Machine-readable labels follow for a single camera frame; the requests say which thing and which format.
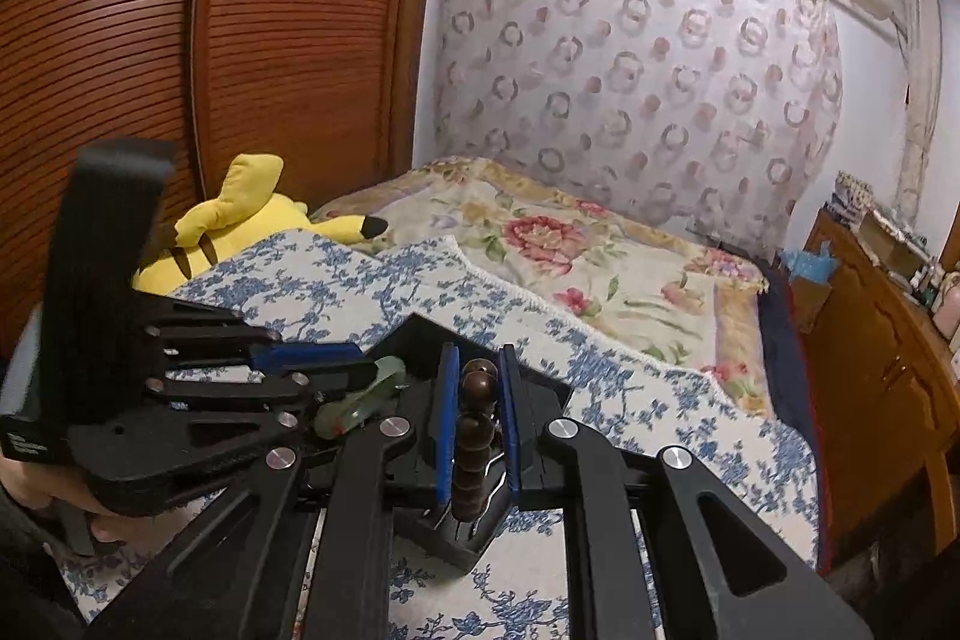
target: curtain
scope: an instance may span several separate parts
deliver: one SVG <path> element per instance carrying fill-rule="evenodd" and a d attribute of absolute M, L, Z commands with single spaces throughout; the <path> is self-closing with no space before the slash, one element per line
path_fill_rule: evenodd
<path fill-rule="evenodd" d="M 894 205 L 909 223 L 917 218 L 926 163 L 940 103 L 941 28 L 938 0 L 904 0 L 909 89 L 906 145 Z"/>
<path fill-rule="evenodd" d="M 438 75 L 443 153 L 768 255 L 843 97 L 827 0 L 445 0 Z"/>

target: blue gripper pad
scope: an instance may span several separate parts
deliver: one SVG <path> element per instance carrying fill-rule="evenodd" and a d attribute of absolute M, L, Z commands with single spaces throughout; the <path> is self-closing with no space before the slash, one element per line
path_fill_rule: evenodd
<path fill-rule="evenodd" d="M 497 351 L 497 368 L 500 382 L 496 384 L 500 403 L 500 430 L 503 434 L 503 452 L 507 456 L 507 487 L 514 504 L 520 501 L 520 442 L 517 439 L 517 414 L 514 410 L 512 384 L 519 383 L 507 372 L 507 357 L 503 348 Z"/>
<path fill-rule="evenodd" d="M 285 370 L 350 362 L 362 357 L 363 351 L 355 342 L 281 342 L 254 355 L 251 369 L 265 375 L 280 375 Z"/>
<path fill-rule="evenodd" d="M 457 384 L 460 379 L 460 348 L 448 343 L 443 351 L 437 372 L 437 381 L 443 384 L 443 403 L 440 408 L 440 432 L 437 437 L 437 504 L 450 502 L 450 482 L 453 480 L 453 437 L 457 421 Z"/>

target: human hand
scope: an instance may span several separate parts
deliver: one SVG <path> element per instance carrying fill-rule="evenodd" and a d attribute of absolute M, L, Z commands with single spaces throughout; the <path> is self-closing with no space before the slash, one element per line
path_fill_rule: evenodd
<path fill-rule="evenodd" d="M 93 513 L 90 533 L 100 542 L 131 542 L 147 533 L 152 518 L 126 518 L 108 510 L 90 493 L 76 467 L 12 461 L 0 455 L 0 485 L 17 504 L 43 515 L 54 499 Z"/>

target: blue floral pattern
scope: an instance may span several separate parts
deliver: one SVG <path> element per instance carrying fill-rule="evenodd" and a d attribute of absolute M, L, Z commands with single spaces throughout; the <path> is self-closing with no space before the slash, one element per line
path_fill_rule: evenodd
<path fill-rule="evenodd" d="M 419 311 L 488 346 L 515 343 L 522 362 L 573 387 L 569 415 L 640 453 L 683 442 L 813 565 L 815 467 L 793 429 L 742 413 L 712 378 L 632 351 L 472 266 L 452 239 L 371 258 L 314 234 L 283 232 L 219 263 L 178 295 L 242 309 L 290 339 L 352 339 L 366 349 Z M 213 376 L 256 379 L 235 367 L 195 374 Z M 390 640 L 567 637 L 562 519 L 559 511 L 512 513 L 469 576 L 395 540 Z M 61 570 L 92 617 L 147 558 L 125 548 L 96 564 L 61 562 Z"/>

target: bed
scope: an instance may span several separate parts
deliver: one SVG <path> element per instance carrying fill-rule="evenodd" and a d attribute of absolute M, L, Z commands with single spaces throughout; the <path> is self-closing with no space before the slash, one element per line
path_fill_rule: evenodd
<path fill-rule="evenodd" d="M 482 159 L 424 167 L 319 215 L 355 210 L 385 215 L 391 232 L 352 248 L 281 232 L 176 295 L 242 309 L 287 339 L 350 339 L 366 349 L 420 313 L 488 346 L 513 342 L 522 362 L 570 384 L 571 417 L 637 452 L 682 442 L 815 566 L 815 458 L 771 415 L 757 328 L 766 279 L 753 263 Z M 725 362 L 744 367 L 725 378 L 717 371 Z M 239 367 L 193 377 L 256 381 Z M 103 609 L 205 501 L 162 517 L 157 538 L 107 560 L 61 560 L 83 614 Z M 468 576 L 397 539 L 390 639 L 562 638 L 560 522 L 557 511 L 512 513 Z"/>

